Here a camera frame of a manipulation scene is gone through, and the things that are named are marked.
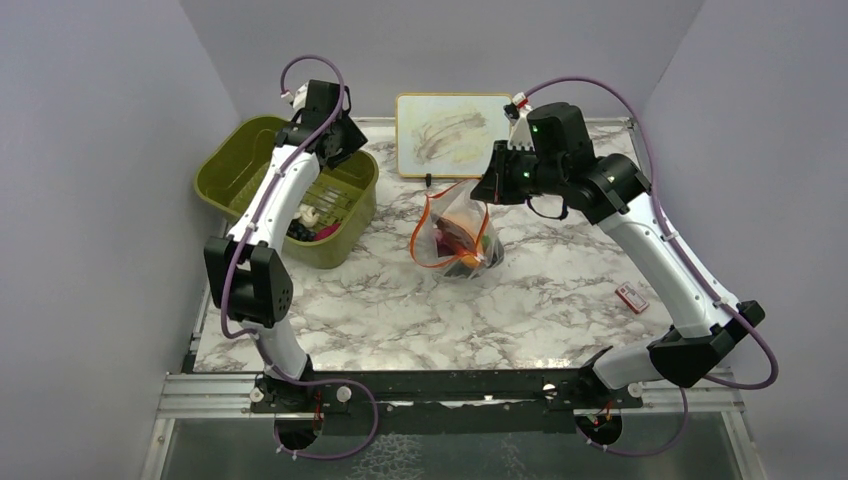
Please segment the clear zip bag orange zipper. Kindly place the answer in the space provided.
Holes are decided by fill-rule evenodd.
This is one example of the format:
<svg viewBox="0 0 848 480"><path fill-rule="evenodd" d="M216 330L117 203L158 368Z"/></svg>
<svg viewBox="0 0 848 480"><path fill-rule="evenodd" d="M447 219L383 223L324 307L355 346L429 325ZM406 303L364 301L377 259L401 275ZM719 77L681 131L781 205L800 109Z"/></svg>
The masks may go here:
<svg viewBox="0 0 848 480"><path fill-rule="evenodd" d="M473 279L499 266L505 250L488 205L471 198L477 185L465 179L426 196L409 241L411 259L441 276Z"/></svg>

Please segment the orange toy carrot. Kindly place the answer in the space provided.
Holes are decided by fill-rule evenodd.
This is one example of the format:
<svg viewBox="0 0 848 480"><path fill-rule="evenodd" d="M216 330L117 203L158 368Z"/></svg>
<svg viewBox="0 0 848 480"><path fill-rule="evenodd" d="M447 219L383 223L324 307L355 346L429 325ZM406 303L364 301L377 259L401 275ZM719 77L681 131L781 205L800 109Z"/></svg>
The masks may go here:
<svg viewBox="0 0 848 480"><path fill-rule="evenodd" d="M459 256L460 264L472 271L479 269L481 266L484 266L485 261L485 255L479 252L466 252L465 254Z"/></svg>

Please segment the olive green plastic bin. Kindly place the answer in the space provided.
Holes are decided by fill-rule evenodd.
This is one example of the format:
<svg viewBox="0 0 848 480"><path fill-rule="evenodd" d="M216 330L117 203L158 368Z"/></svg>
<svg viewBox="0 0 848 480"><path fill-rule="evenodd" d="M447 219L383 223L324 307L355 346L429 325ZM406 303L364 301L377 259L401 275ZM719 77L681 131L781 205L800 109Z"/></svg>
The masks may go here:
<svg viewBox="0 0 848 480"><path fill-rule="evenodd" d="M270 164L277 133L287 121L259 116L236 128L197 171L197 195L218 209L231 224L243 216ZM324 169L310 186L303 204L318 215L310 230L335 227L331 235L314 241L288 237L284 254L314 268L342 264L371 222L376 210L379 168L370 154L359 150L334 169Z"/></svg>

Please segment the white toy mushroom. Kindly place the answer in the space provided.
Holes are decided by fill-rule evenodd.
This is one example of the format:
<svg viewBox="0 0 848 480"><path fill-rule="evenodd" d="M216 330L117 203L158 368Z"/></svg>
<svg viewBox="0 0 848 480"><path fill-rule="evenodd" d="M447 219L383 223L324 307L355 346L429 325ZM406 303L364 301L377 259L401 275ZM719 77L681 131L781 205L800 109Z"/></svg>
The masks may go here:
<svg viewBox="0 0 848 480"><path fill-rule="evenodd" d="M312 228L320 220L320 212L314 206L301 204L294 215L294 219L305 227Z"/></svg>

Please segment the black toy grape bunch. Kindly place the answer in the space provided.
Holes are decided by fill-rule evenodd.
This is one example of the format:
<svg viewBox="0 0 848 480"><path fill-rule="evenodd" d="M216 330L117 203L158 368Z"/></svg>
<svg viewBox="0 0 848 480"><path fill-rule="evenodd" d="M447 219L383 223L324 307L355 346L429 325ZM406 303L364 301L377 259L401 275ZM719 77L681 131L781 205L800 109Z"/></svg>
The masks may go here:
<svg viewBox="0 0 848 480"><path fill-rule="evenodd" d="M287 236L300 242L312 242L315 240L316 232L299 220L293 220L288 227Z"/></svg>

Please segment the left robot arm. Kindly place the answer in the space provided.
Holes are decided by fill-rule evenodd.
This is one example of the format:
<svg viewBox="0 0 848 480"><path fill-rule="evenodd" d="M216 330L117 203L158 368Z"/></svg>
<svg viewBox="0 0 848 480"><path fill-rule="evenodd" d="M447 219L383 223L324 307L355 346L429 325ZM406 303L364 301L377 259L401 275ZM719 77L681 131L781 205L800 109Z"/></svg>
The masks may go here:
<svg viewBox="0 0 848 480"><path fill-rule="evenodd" d="M294 287L282 261L290 225L325 168L348 160L366 142L349 116L343 82L311 80L286 92L295 115L278 129L268 164L236 223L204 246L222 333L250 339L264 362L259 392L290 410L313 401L312 363L287 318Z"/></svg>

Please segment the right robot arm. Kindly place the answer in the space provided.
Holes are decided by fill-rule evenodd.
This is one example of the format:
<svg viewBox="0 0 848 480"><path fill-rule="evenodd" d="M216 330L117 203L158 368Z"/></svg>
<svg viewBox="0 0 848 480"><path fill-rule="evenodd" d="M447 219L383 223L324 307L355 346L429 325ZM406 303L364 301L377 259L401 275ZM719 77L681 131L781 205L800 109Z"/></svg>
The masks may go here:
<svg viewBox="0 0 848 480"><path fill-rule="evenodd" d="M652 186L623 154L596 155L581 110L566 102L504 108L507 139L492 148L474 200L529 204L537 196L563 201L598 226L631 259L663 302L672 325L662 336L595 355L581 368L579 398L600 407L617 389L666 380L690 388L706 378L765 318L755 300L726 289L654 210Z"/></svg>

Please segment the framed painting on stand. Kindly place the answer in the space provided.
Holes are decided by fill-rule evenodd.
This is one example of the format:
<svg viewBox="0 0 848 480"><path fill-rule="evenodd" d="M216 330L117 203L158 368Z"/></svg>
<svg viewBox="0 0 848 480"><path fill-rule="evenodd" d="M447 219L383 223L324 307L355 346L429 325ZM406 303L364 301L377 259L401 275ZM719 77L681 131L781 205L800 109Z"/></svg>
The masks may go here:
<svg viewBox="0 0 848 480"><path fill-rule="evenodd" d="M395 99L397 172L405 178L478 178L509 136L507 93L406 92Z"/></svg>

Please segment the small magenta toy piece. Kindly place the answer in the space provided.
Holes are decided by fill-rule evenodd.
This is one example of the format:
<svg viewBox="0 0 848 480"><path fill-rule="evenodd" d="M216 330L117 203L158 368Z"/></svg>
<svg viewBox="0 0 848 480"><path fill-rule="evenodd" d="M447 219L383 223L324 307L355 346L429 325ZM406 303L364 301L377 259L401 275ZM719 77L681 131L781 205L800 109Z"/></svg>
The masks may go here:
<svg viewBox="0 0 848 480"><path fill-rule="evenodd" d="M314 235L313 240L315 242L325 240L325 239L331 237L333 234L335 234L340 227L341 227L340 223L335 223L335 224L326 226Z"/></svg>

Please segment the small red white card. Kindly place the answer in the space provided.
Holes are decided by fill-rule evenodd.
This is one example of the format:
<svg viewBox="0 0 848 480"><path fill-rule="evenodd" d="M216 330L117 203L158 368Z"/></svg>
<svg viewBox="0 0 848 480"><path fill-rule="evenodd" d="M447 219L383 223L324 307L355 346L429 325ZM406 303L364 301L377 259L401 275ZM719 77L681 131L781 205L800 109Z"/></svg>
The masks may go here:
<svg viewBox="0 0 848 480"><path fill-rule="evenodd" d="M649 301L630 282L619 285L615 293L634 314L641 314L650 307Z"/></svg>

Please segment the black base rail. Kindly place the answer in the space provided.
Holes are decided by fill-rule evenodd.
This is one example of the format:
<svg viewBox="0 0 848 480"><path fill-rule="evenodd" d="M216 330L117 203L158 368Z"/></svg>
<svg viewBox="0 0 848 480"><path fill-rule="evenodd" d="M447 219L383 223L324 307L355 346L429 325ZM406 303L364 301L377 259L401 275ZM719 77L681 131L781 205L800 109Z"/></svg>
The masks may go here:
<svg viewBox="0 0 848 480"><path fill-rule="evenodd" d="M337 436L541 432L573 434L590 414L643 402L627 389L592 393L578 370L317 371L313 385L254 380L250 411L285 432Z"/></svg>

